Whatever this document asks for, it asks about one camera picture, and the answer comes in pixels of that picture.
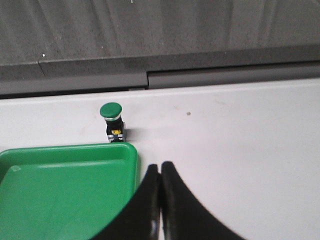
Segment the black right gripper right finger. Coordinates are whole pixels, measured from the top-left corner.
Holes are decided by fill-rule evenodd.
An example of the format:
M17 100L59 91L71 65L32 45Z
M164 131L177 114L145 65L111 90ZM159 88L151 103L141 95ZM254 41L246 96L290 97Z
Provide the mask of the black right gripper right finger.
M162 221L166 240L242 240L193 195L175 165L161 165Z

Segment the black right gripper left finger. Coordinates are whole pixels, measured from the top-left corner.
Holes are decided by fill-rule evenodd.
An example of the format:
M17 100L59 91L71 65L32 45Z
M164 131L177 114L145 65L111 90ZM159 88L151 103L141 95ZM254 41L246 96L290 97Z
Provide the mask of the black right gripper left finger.
M138 189L119 214L93 240L157 240L160 227L160 174L150 164Z

